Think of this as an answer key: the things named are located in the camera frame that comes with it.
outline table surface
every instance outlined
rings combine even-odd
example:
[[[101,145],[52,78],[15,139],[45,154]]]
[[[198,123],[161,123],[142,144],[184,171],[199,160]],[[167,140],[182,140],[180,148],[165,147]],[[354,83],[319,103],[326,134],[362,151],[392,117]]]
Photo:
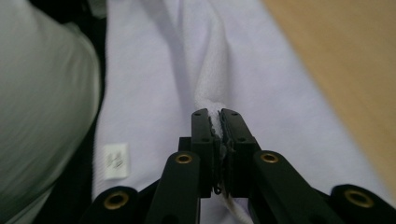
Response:
[[[262,1],[396,201],[396,1]]]

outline white cloth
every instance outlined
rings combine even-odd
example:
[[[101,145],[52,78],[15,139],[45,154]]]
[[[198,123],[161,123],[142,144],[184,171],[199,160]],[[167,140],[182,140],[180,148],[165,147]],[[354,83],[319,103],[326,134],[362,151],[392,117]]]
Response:
[[[93,46],[32,7],[0,1],[0,223],[30,223],[99,106]]]
[[[190,115],[238,111],[263,149],[283,154],[314,187],[351,183],[388,198],[367,160],[258,0],[109,0],[106,98],[93,197],[161,176]],[[126,143],[130,174],[104,180],[104,146]],[[218,198],[201,223],[237,223]]]

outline clothing label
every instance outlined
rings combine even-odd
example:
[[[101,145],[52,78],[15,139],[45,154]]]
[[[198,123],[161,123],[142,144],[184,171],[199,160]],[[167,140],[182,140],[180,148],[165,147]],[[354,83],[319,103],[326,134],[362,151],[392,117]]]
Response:
[[[127,144],[104,146],[105,179],[121,179],[129,174],[129,155]]]

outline black fabric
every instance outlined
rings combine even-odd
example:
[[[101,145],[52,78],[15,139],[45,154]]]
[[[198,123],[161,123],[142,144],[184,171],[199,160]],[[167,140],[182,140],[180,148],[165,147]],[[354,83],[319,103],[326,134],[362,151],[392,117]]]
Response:
[[[57,22],[65,23],[80,15],[92,15],[87,0],[30,0]]]
[[[90,16],[79,16],[73,21],[91,40],[98,55],[102,79],[100,97],[102,103],[106,74],[106,19],[97,20]],[[92,155],[96,121],[97,119],[56,181],[51,195],[35,218],[35,224],[78,223],[92,203]]]

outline brass insert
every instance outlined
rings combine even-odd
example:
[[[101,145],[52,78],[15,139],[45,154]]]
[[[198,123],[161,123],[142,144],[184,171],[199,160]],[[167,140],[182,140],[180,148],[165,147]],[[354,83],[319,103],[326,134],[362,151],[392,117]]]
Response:
[[[116,210],[123,207],[129,201],[129,196],[124,191],[117,191],[107,196],[104,206],[108,210]]]
[[[263,153],[260,156],[260,158],[262,158],[263,161],[270,162],[270,163],[275,163],[275,162],[279,161],[277,156],[272,153]]]
[[[374,206],[373,199],[361,191],[347,189],[344,192],[344,195],[350,203],[353,203],[359,207],[370,208]]]
[[[188,154],[181,154],[176,157],[176,162],[180,164],[190,163],[192,161],[192,156]]]

